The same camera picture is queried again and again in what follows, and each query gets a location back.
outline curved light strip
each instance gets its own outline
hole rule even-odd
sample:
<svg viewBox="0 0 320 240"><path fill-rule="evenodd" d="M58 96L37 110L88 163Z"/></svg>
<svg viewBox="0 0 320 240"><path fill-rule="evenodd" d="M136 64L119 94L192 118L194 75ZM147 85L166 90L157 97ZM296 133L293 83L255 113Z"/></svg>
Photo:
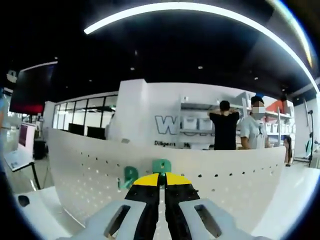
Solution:
<svg viewBox="0 0 320 240"><path fill-rule="evenodd" d="M303 30L303 28L298 23L295 16L291 13L291 11L287 8L287 6L281 2L280 0L267 0L267 2L272 5L281 15L282 17L287 21L287 23L291 26L294 33L297 35L303 49L306 55L306 58L310 64L310 66L313 66L312 57L311 57L311 51L308 43L308 39L306 37L306 34Z"/></svg>
<svg viewBox="0 0 320 240"><path fill-rule="evenodd" d="M234 19L236 21L239 21L243 24L246 24L259 32L263 33L264 35L271 38L273 41L275 41L280 47L282 47L302 68L306 76L309 78L311 84L313 85L315 91L320 94L320 91L317 87L317 84L312 77L311 73L305 66L305 64L302 62L302 60L298 57L298 55L284 42L279 38L277 35L275 35L273 32L271 32L269 29L265 28L261 24L257 23L256 21L251 20L250 18L243 16L239 13L236 13L234 11L230 11L221 7L207 5L207 4L201 4L201 3L194 3L194 2L161 2L161 3L154 3L154 4L148 4L143 6L137 6L128 10L124 10L121 12L118 12L116 14L113 14L111 16L108 16L91 26L87 27L84 32L88 35L93 33L94 31L98 30L99 28L102 28L108 24L111 24L113 22L116 22L121 19L125 19L134 15L138 14L144 14L144 13L150 13L150 12L156 12L156 11L166 11L166 10L191 10L191 11L200 11L200 12L206 12L206 13L212 13L216 15L221 15L230 19Z"/></svg>

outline perforated white panel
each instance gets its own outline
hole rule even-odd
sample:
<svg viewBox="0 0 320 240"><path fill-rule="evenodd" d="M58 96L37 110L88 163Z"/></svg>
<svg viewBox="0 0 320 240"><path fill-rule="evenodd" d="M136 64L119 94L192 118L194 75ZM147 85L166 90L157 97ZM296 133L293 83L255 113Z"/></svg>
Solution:
<svg viewBox="0 0 320 240"><path fill-rule="evenodd" d="M285 148L201 151L99 140L51 129L49 156L52 177L64 208L80 223L127 190L118 190L124 167L152 172L152 160L171 161L172 172L185 175L199 192L235 217L250 233L273 198L284 165ZM161 194L155 239L170 239Z"/></svg>

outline black stand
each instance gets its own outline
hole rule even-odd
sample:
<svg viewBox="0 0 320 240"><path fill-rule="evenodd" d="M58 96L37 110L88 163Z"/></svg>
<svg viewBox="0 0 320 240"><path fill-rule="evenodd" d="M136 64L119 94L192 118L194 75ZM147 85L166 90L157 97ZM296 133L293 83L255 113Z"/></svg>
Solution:
<svg viewBox="0 0 320 240"><path fill-rule="evenodd" d="M310 110L308 111L308 114L311 115L311 129L312 129L312 135L311 135L311 154L309 156L309 168L310 168L310 165L311 165L311 161L312 161L312 158L313 158L313 153L314 153L314 111L313 110Z"/></svg>
<svg viewBox="0 0 320 240"><path fill-rule="evenodd" d="M35 163L34 162L31 163L31 168L32 168L32 173L33 173L33 176L34 176L34 181L35 181L36 187L38 188L38 190L40 190L41 187L40 187L40 183L39 183L39 180L38 180L38 176L37 176L36 167L35 167Z"/></svg>

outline ceiling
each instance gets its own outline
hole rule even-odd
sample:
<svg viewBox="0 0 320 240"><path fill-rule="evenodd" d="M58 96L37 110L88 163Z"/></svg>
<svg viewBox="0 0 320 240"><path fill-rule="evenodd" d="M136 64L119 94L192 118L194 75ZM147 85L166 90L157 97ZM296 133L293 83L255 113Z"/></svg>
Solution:
<svg viewBox="0 0 320 240"><path fill-rule="evenodd" d="M83 30L92 23L151 1L69 2L11 1L14 11L2 15L3 22L9 24L5 26L5 44L1 46L5 53L1 74L57 58L48 94L52 101L117 91L120 81L141 78L150 83L220 85L274 98L289 95L310 83L301 67L275 42L230 18L186 10L150 12L85 35ZM198 2L212 4L212 1ZM268 3L257 2L217 0L214 5L266 26L288 43L307 66L303 48L290 27ZM292 9L301 8L294 0L289 2ZM315 55L320 43L317 28L311 27L314 26L311 20L300 21L308 26L305 29L314 44ZM319 75L317 67L309 70L314 77ZM8 82L4 84L14 88Z"/></svg>

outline black t-shirt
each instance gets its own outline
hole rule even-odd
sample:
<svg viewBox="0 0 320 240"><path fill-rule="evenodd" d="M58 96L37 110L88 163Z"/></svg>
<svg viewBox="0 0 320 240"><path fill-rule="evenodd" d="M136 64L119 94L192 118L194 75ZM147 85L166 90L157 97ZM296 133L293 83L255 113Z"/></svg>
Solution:
<svg viewBox="0 0 320 240"><path fill-rule="evenodd" d="M230 113L228 116L210 113L210 119L214 123L215 138L214 150L235 150L237 122L239 113Z"/></svg>

